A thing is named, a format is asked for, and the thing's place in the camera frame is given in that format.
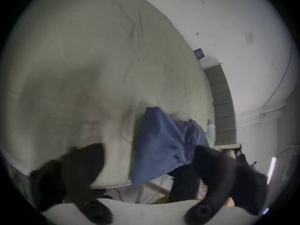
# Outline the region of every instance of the white bed sheet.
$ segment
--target white bed sheet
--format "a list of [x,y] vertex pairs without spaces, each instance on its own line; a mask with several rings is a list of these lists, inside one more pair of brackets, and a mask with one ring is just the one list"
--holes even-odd
[[29,171],[102,142],[105,167],[93,187],[125,185],[146,107],[205,131],[215,119],[193,51],[145,0],[34,0],[3,55],[2,146]]

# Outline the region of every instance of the cable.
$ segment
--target cable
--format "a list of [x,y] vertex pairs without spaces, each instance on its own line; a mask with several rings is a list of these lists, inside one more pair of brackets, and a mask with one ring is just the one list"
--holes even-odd
[[[292,55],[292,44],[291,44],[291,53],[290,53],[290,58],[289,58],[289,62],[288,62],[288,64],[287,64],[287,69],[288,69],[288,67],[289,67],[289,64],[290,64],[290,60],[291,60],[291,55]],[[265,107],[265,105],[268,103],[268,101],[272,98],[272,96],[274,95],[274,93],[277,91],[277,89],[279,88],[279,86],[280,86],[280,84],[281,84],[281,82],[282,82],[282,80],[283,80],[283,78],[284,78],[284,76],[285,76],[285,74],[287,73],[287,69],[285,70],[285,72],[284,72],[284,74],[283,74],[283,77],[282,77],[282,79],[281,79],[281,81],[280,81],[280,83],[279,83],[279,85],[277,86],[277,88],[275,89],[275,91],[272,93],[272,95],[270,96],[270,98],[265,102],[265,104],[264,104],[264,106],[263,107]]]
[[244,128],[244,127],[253,126],[253,125],[258,125],[258,124],[260,124],[260,123],[250,124],[250,125],[246,125],[246,126],[242,126],[242,127],[237,127],[237,128]]
[[116,188],[113,188],[114,190],[116,190],[118,192],[118,195],[119,195],[119,199],[121,200],[121,202],[124,202],[123,199],[122,199],[122,196],[121,196],[121,193],[118,189]]

